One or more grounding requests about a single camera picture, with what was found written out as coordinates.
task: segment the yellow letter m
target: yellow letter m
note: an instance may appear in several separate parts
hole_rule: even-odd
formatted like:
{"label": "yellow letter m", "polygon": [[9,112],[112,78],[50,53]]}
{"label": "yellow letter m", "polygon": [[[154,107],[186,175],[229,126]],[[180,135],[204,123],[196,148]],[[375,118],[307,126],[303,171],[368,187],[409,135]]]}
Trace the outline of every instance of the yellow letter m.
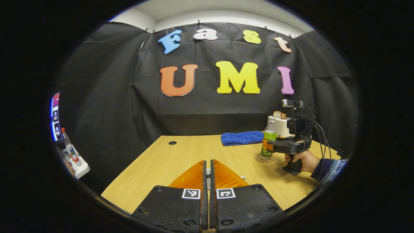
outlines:
{"label": "yellow letter m", "polygon": [[229,81],[234,87],[234,90],[239,93],[243,83],[246,82],[243,92],[248,94],[258,94],[260,89],[258,87],[258,80],[256,77],[257,64],[246,62],[237,72],[236,68],[229,61],[219,61],[216,66],[220,68],[220,87],[217,92],[220,94],[231,93],[232,88],[229,86]]}

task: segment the plastic bottle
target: plastic bottle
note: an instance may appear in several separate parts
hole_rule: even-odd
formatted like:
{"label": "plastic bottle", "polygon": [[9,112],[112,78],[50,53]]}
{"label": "plastic bottle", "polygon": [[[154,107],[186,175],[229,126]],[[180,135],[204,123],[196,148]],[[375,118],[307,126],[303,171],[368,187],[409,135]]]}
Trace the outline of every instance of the plastic bottle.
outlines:
{"label": "plastic bottle", "polygon": [[[277,128],[276,125],[274,124],[276,121],[276,119],[272,116],[269,116],[267,118],[267,126],[265,128],[265,133],[263,136],[263,139],[265,140],[276,140],[276,136],[277,136]],[[260,152],[260,156],[262,156],[265,160],[265,158],[269,158],[272,156],[273,152],[267,150],[264,146],[262,146],[262,150]]]}
{"label": "plastic bottle", "polygon": [[77,157],[75,150],[73,149],[72,143],[70,143],[69,137],[66,134],[65,128],[62,128],[63,134],[63,143],[66,146],[66,149],[69,151],[70,156],[72,157],[73,161],[76,163],[78,167],[82,166],[82,162]]}

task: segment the green bottle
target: green bottle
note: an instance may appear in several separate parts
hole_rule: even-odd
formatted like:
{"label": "green bottle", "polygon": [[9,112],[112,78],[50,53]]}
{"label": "green bottle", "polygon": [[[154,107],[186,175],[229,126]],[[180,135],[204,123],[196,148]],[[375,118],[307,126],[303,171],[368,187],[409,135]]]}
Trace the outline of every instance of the green bottle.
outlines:
{"label": "green bottle", "polygon": [[[274,124],[275,121],[276,119],[272,116],[269,116],[267,118],[267,126],[265,128],[265,134],[263,136],[263,139],[269,140],[269,141],[276,140],[277,128],[276,128],[276,125]],[[273,154],[272,151],[269,151],[264,146],[262,146],[262,150],[260,152],[260,155],[262,157],[270,158],[272,154]]]}

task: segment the sleeve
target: sleeve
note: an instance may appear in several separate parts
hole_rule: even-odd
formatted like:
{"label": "sleeve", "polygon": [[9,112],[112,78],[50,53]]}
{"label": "sleeve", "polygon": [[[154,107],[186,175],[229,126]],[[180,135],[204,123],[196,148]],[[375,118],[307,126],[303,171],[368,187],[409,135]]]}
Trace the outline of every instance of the sleeve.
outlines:
{"label": "sleeve", "polygon": [[341,169],[346,164],[346,162],[347,160],[334,160],[334,159],[320,160],[319,164],[316,166],[315,170],[313,171],[312,175],[310,175],[310,177],[314,179],[318,179],[319,174],[320,174],[321,181],[324,182],[326,180],[326,182],[329,182],[333,178],[336,177],[336,175],[341,171]]}

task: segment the label on bottle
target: label on bottle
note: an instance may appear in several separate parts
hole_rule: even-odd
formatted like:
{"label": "label on bottle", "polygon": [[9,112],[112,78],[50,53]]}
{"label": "label on bottle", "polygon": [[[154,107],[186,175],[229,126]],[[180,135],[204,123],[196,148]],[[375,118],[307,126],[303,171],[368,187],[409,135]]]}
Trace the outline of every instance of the label on bottle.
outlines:
{"label": "label on bottle", "polygon": [[73,149],[72,144],[67,145],[66,148],[69,151],[70,156],[72,157],[73,161],[77,162],[79,159],[77,158],[77,155],[75,153],[75,150]]}
{"label": "label on bottle", "polygon": [[270,157],[272,156],[272,152],[268,149],[266,149],[263,145],[262,145],[262,150],[260,151],[260,155],[263,157]]}
{"label": "label on bottle", "polygon": [[[265,140],[269,140],[269,141],[272,141],[272,140],[276,140],[276,136],[277,136],[277,133],[270,133],[270,132],[264,132],[264,136],[263,136],[263,139],[265,139]],[[263,156],[263,157],[270,157],[270,156],[272,156],[272,154],[273,154],[273,152],[272,151],[270,151],[270,150],[268,150],[268,149],[266,149],[263,145],[262,145],[262,150],[260,151],[260,155],[261,156]]]}
{"label": "label on bottle", "polygon": [[276,135],[277,135],[277,133],[268,133],[268,132],[265,131],[263,139],[269,140],[269,141],[276,140]]}

